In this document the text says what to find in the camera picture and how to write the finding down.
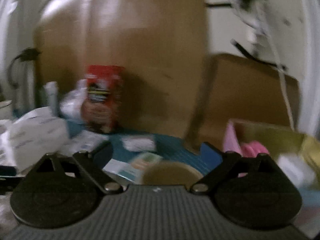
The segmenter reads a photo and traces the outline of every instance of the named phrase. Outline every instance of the pink cloth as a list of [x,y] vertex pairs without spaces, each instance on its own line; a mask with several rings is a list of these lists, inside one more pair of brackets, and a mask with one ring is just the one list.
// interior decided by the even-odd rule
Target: pink cloth
[[241,153],[243,157],[255,158],[259,153],[269,154],[269,151],[258,141],[252,141],[241,145]]

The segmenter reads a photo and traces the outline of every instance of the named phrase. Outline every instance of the white cable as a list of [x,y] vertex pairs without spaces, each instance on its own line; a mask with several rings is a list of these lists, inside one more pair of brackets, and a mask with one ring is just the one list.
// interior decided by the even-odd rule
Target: white cable
[[278,70],[278,74],[279,74],[279,79],[280,79],[281,92],[282,92],[282,96],[283,96],[285,105],[287,107],[290,127],[294,131],[294,122],[293,122],[292,110],[291,110],[291,107],[290,107],[290,102],[289,102],[288,94],[287,94],[287,85],[286,85],[286,82],[285,82],[285,75],[284,75],[284,72],[282,70],[281,60],[280,60],[280,56],[279,56],[278,50],[276,48],[276,45],[275,45],[274,40],[273,40],[272,35],[271,35],[271,31],[270,31],[269,26],[268,26],[266,14],[265,14],[265,5],[266,5],[266,1],[265,0],[257,0],[256,9],[257,9],[257,13],[258,13],[258,18],[259,18],[259,20],[260,20],[260,22],[262,24],[263,30],[266,33],[266,36],[267,36],[267,39],[268,39],[268,43],[269,43],[269,45],[271,47],[272,53],[273,53],[274,58],[275,58],[275,62],[276,62],[277,70]]

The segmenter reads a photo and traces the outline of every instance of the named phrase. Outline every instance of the red bag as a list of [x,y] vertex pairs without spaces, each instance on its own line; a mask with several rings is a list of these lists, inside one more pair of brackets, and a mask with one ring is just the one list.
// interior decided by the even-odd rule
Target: red bag
[[91,65],[88,68],[87,98],[81,107],[81,117],[89,130],[110,133],[118,119],[121,103],[123,67]]

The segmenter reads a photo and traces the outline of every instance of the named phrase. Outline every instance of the cord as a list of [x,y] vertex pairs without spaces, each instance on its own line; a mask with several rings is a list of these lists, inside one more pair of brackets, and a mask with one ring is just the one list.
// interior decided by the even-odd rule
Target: cord
[[281,92],[282,92],[282,96],[287,108],[287,112],[288,112],[288,116],[289,116],[289,122],[290,122],[290,127],[291,129],[294,131],[294,122],[293,122],[293,116],[292,116],[292,110],[290,107],[290,102],[288,99],[288,93],[287,93],[287,85],[286,85],[286,81],[285,81],[285,75],[284,72],[282,70],[281,67],[281,60],[280,60],[280,56],[278,53],[278,50],[276,48],[276,45],[274,43],[274,40],[272,38],[272,34],[271,31],[268,27],[268,22],[267,22],[267,18],[266,18],[266,14],[265,14],[265,10],[262,9],[261,7],[263,6],[264,8],[266,7],[266,1],[265,0],[257,0],[256,2],[256,9],[257,9],[257,13],[258,13],[258,18],[262,24],[262,28],[265,31],[265,34],[267,36],[268,39],[268,43],[271,47],[272,53],[274,55],[275,58],[275,62],[277,65],[277,70],[278,70],[278,74],[279,74],[279,79],[280,79],[280,87],[281,87]]

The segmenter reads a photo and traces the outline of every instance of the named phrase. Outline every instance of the gray ribbed surface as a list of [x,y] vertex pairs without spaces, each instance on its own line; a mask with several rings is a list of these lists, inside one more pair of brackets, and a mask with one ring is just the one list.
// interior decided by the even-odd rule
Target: gray ribbed surface
[[130,186],[106,196],[86,219],[60,229],[21,225],[4,240],[306,240],[293,226],[255,231],[232,224],[209,198],[194,196],[183,186]]

